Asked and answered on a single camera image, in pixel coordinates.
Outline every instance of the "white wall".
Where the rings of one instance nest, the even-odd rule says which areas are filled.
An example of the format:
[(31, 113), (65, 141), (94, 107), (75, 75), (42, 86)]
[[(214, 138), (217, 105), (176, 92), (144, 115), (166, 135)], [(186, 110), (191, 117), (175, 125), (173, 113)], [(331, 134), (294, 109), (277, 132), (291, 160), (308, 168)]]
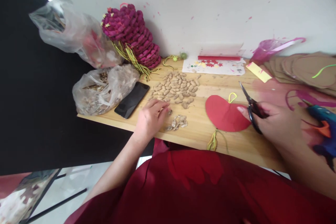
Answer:
[(307, 38), (306, 43), (294, 45), (283, 55), (318, 50), (336, 53), (336, 0), (72, 1), (99, 20), (107, 7), (133, 3), (144, 12), (146, 25), (163, 55), (181, 50), (196, 54), (200, 43), (244, 43), (244, 56), (251, 57), (261, 40), (273, 36)]

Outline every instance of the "plastic bag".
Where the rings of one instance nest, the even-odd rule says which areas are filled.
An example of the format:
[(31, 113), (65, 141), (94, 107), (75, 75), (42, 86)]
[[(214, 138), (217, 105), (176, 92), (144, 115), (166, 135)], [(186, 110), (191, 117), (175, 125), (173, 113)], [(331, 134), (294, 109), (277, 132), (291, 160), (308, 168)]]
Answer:
[(45, 43), (67, 53), (78, 53), (96, 69), (123, 62), (98, 20), (76, 11), (70, 0), (52, 0), (29, 17)]
[(77, 112), (85, 116), (106, 113), (131, 92), (139, 78), (131, 64), (84, 74), (72, 89)]

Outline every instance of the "hot glue gun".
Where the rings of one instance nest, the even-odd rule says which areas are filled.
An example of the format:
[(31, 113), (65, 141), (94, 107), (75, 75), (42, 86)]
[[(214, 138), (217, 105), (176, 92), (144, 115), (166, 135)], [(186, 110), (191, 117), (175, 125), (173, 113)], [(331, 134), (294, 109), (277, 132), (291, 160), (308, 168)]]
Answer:
[(325, 157), (327, 164), (334, 171), (333, 159), (336, 158), (336, 114), (326, 108), (313, 105), (303, 100), (308, 105), (308, 113), (323, 124), (322, 127), (316, 128), (323, 135), (323, 142), (314, 145), (313, 150)]

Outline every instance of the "black scissors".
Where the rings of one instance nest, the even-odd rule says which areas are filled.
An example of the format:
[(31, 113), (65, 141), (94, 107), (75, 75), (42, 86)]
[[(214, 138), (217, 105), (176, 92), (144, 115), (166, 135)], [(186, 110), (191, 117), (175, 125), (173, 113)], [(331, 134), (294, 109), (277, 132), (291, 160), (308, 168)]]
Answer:
[(248, 101), (248, 107), (247, 107), (247, 111), (248, 111), (248, 114), (249, 114), (249, 117), (250, 117), (250, 120), (251, 120), (251, 123), (254, 127), (254, 129), (259, 133), (259, 134), (263, 134), (261, 132), (261, 130), (259, 129), (258, 127), (258, 124), (256, 122), (256, 120), (254, 119), (254, 116), (253, 116), (253, 113), (256, 114), (257, 116), (259, 116), (260, 118), (266, 118), (268, 117), (268, 115), (266, 115), (262, 110), (260, 110), (258, 108), (258, 105), (257, 105), (257, 102), (255, 100), (253, 100), (249, 95), (248, 93), (246, 92), (245, 88), (243, 87), (242, 83), (239, 82), (243, 92), (244, 92), (244, 95), (246, 96), (246, 99)]

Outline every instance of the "red clothing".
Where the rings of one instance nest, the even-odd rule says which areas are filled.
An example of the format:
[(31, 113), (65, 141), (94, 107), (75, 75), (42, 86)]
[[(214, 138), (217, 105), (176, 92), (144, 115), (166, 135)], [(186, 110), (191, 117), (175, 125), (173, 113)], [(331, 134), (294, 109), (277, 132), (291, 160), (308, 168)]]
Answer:
[(336, 201), (241, 159), (204, 150), (153, 155), (128, 183), (65, 222), (336, 223)]

